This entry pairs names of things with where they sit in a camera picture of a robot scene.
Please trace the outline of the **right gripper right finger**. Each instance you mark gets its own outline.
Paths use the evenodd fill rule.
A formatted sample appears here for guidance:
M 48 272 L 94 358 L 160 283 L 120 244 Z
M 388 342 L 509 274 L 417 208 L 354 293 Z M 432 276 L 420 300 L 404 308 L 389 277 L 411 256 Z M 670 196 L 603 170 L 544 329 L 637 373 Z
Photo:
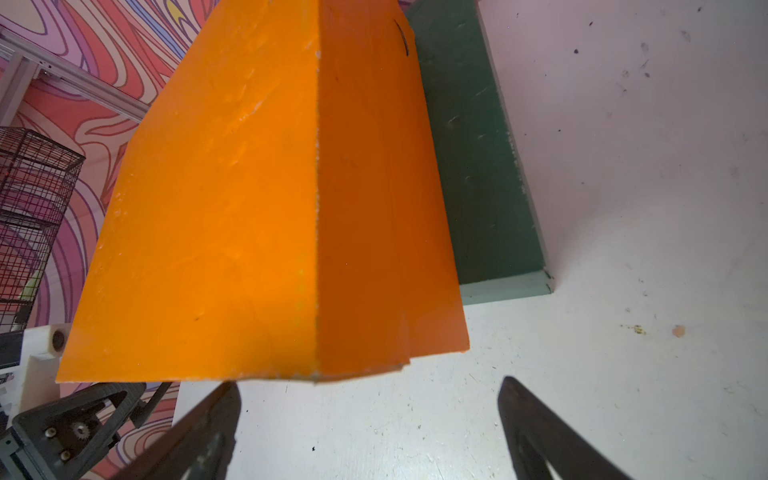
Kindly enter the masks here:
M 497 404 L 517 478 L 629 479 L 516 378 L 504 378 Z

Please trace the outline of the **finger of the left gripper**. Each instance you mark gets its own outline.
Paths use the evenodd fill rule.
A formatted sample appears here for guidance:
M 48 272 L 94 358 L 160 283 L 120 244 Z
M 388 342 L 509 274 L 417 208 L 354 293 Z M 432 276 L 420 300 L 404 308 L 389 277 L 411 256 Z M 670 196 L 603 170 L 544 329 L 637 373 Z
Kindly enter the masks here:
M 146 419 L 140 383 L 96 383 L 13 418 L 1 434 L 3 479 L 79 479 Z

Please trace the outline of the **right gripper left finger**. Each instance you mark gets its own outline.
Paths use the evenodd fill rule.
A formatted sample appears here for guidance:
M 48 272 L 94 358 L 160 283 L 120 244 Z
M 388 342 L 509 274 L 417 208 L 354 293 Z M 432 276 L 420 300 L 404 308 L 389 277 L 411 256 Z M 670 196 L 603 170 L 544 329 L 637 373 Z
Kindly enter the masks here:
M 237 384 L 220 384 L 115 477 L 224 479 L 236 445 L 241 407 Z

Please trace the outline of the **green shoebox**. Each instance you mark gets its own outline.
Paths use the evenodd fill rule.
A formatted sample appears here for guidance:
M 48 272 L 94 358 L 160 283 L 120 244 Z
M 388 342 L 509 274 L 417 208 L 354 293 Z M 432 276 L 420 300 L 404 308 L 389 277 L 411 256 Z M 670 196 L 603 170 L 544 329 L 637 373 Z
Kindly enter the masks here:
M 464 304 L 547 295 L 553 278 L 476 1 L 415 1 L 415 35 Z

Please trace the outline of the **orange shoebox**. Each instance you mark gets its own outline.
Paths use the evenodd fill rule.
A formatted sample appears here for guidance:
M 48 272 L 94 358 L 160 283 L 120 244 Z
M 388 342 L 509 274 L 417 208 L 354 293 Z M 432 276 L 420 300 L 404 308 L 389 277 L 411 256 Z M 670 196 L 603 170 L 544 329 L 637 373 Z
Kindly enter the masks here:
M 133 135 L 57 379 L 334 381 L 470 347 L 395 1 L 224 1 Z

